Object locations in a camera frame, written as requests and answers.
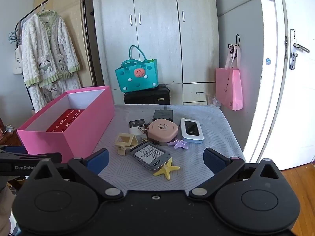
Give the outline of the grey patterned tablecloth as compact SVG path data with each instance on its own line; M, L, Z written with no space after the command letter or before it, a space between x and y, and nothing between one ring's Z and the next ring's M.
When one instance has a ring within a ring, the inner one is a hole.
M129 131L129 122L138 119L151 122L154 112L162 109L164 105L115 105L114 118L95 148L109 151L109 163L99 173L99 177L123 193L129 190L189 192L214 175L203 162L205 148L212 148L228 158L244 157L228 121L220 108L214 105L167 106L173 111L174 123L179 124L181 118L197 120L204 135L202 143L189 143L187 150L162 146L163 150L170 152L172 165L180 168L170 174L169 180L164 175L154 176L152 171L130 155L118 155L114 141L119 133Z

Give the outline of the black clothes rack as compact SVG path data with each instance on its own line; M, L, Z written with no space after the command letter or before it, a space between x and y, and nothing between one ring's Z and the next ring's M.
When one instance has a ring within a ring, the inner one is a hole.
M16 36L21 38L17 42L17 48L20 52L20 64L22 67L22 27L23 24L34 14L43 11L56 11L65 21L71 41L73 42L77 58L80 63L78 76L81 82L81 88L97 85L95 70L92 61L90 47L88 21L86 17L85 0L35 0L39 3L28 15L23 17L16 25Z

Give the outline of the black suitcase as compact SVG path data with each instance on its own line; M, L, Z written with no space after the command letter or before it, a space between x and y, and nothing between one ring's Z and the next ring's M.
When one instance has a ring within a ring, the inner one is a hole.
M170 89L159 84L152 89L127 92L123 98L125 104L170 104Z

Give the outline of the white pocket wifi device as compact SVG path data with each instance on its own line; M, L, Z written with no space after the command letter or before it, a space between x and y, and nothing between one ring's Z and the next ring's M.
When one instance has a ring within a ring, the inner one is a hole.
M182 139L191 143L202 143L204 140L201 125L197 120L181 118Z

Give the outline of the pink paper gift bag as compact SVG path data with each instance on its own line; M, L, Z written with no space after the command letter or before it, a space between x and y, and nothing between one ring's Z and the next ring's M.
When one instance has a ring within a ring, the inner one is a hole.
M216 68L216 98L232 111L243 108L243 92L240 74L241 50L233 45L232 57L227 56L225 67Z

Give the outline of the teal felt tote bag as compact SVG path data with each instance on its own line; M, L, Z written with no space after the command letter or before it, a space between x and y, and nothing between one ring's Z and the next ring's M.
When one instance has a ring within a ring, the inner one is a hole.
M132 49L137 49L144 60L132 58ZM147 60L143 51L136 45L129 47L129 60L121 63L115 70L118 85L123 93L151 89L158 86L158 64L156 59Z

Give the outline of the purple starfish clip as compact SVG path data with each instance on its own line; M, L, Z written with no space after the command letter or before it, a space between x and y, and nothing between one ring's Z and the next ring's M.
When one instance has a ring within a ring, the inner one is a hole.
M184 150L188 149L187 141L185 140L179 140L175 138L173 141L170 141L167 143L168 146L173 146L174 149L182 148Z

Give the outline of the beige hair claw clip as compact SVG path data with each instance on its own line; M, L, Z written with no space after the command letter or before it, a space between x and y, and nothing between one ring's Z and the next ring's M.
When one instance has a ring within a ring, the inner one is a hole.
M129 133L119 133L114 141L114 146L118 148L118 155L125 156L126 152L139 144L136 136Z

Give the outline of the pink cardboard box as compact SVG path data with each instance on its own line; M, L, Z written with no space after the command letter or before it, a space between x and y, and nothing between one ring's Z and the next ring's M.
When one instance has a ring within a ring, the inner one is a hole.
M62 161L86 158L114 117L109 86L66 91L17 130L32 155L58 152Z

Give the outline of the white wardrobe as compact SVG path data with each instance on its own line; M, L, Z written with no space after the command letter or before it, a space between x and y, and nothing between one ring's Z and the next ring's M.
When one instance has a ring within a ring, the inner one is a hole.
M94 0L101 70L123 104L115 70L129 57L157 60L172 104L207 105L219 60L216 0Z

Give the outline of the black power adapter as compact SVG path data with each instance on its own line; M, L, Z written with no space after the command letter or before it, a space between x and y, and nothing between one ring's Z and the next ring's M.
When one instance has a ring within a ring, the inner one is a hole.
M168 109L167 105L165 105L163 109L155 110L152 121L154 122L157 119L165 119L173 122L173 110Z

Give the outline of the white fluffy robe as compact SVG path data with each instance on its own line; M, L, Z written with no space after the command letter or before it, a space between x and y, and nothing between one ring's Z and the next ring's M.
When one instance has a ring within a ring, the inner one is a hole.
M22 74L35 112L62 93L80 89L80 63L66 23L56 11L31 16L22 27Z

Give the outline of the yellow starfish clip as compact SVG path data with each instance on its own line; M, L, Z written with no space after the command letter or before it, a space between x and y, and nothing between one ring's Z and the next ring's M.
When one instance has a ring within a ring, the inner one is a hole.
M158 171L156 171L153 175L160 176L164 175L165 178L169 181L170 180L170 173L172 171L180 170L179 166L172 165L172 158L170 158Z

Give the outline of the pink square compact case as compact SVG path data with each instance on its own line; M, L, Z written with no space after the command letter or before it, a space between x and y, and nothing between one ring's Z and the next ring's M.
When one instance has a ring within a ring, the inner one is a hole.
M166 119L156 119L149 124L147 129L147 137L149 140L166 146L167 143L173 141L178 134L178 126Z

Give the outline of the white charger with label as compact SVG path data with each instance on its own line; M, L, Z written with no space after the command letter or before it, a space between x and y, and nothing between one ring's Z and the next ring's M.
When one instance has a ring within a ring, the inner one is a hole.
M129 133L135 135L139 142L147 138L146 130L144 119L129 121Z

